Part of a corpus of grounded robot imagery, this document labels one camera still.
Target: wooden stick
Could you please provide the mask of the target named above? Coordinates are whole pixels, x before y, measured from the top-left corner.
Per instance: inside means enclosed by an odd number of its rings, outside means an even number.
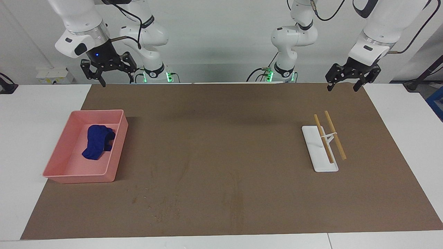
[[[329,116],[329,112],[325,111],[325,114],[326,114],[326,118],[328,119],[329,128],[331,129],[332,132],[336,132],[334,124],[332,123],[331,117]],[[334,140],[335,140],[335,144],[338,147],[338,151],[340,152],[340,155],[342,156],[342,159],[345,160],[346,154],[345,154],[345,151],[343,150],[342,143],[340,142],[340,139],[338,138],[337,133],[334,134]]]
[[[322,138],[323,147],[325,147],[326,154],[328,155],[329,163],[334,163],[334,160],[332,159],[332,155],[331,155],[331,152],[328,147],[328,143],[326,142],[326,138],[324,137],[325,133],[322,130],[322,127],[320,125],[320,120],[319,120],[319,117],[317,116],[317,114],[314,114],[314,119],[315,119],[315,123],[317,124],[317,129],[319,130],[320,136]]]

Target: brown table surface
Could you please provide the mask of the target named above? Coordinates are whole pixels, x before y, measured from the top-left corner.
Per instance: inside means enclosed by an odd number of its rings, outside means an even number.
[[[113,183],[48,181],[22,239],[441,230],[370,98],[351,84],[92,86],[129,122]],[[348,159],[316,173],[328,110]]]

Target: navy blue sock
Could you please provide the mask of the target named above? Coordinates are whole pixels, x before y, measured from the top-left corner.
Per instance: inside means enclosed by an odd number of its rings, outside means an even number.
[[[88,128],[88,147],[82,155],[91,160],[98,160],[103,151],[111,151],[112,145],[109,144],[114,140],[115,133],[111,128],[104,125],[91,125]]]

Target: pink bin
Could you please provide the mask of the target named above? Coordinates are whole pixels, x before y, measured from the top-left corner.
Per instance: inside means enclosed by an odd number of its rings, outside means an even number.
[[[82,156],[88,143],[88,128],[105,125],[116,136],[110,152],[103,152],[99,160]],[[123,110],[74,111],[52,152],[43,176],[59,183],[103,183],[115,179],[128,121]]]

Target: white table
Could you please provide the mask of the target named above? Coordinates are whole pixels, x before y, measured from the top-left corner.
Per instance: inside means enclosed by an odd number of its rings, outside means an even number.
[[[0,249],[443,248],[443,231],[18,241],[45,185],[41,173],[52,149],[89,88],[20,86],[13,95],[0,95]],[[418,93],[408,93],[402,85],[372,84],[365,89],[443,219],[442,122]]]

